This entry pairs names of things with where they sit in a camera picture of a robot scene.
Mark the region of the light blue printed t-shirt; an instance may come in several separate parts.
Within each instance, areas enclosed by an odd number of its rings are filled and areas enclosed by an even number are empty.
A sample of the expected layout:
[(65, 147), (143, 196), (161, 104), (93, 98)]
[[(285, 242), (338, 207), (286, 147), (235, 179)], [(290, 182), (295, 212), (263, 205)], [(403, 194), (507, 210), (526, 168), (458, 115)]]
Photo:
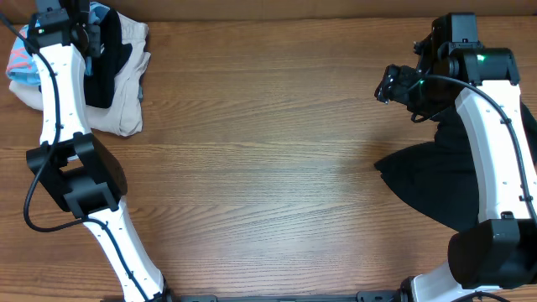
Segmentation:
[[(90, 25), (104, 29), (104, 19), (110, 8), (97, 2), (89, 3), (88, 20)], [(26, 50), (25, 44), (20, 38), (16, 38), (11, 49), (9, 62), (6, 70), (7, 77), (27, 86), (39, 86), (39, 72), (31, 54)]]

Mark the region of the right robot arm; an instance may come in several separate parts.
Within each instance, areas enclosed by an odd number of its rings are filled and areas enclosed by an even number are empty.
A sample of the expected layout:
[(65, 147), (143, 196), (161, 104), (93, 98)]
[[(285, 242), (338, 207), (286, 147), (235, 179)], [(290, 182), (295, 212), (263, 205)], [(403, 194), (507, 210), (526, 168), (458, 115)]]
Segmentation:
[(435, 139), (376, 163), (407, 205), (451, 228), (446, 261), (361, 301), (496, 299), (536, 282), (536, 123), (520, 100), (513, 52), (488, 48), (473, 13), (448, 13), (414, 45), (416, 67), (389, 65), (374, 95), (407, 107)]

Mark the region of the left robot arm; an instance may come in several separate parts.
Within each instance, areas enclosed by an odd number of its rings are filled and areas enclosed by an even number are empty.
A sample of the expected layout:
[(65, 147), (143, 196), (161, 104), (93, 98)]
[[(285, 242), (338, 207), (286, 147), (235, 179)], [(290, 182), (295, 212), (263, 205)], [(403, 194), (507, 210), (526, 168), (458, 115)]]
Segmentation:
[(100, 244), (125, 301), (171, 301), (164, 275), (146, 253), (128, 213), (126, 176), (92, 134), (86, 118), (84, 74), (90, 46), (87, 1), (38, 1), (24, 43), (33, 56), (43, 98), (39, 146), (26, 153), (34, 173), (72, 226), (86, 227)]

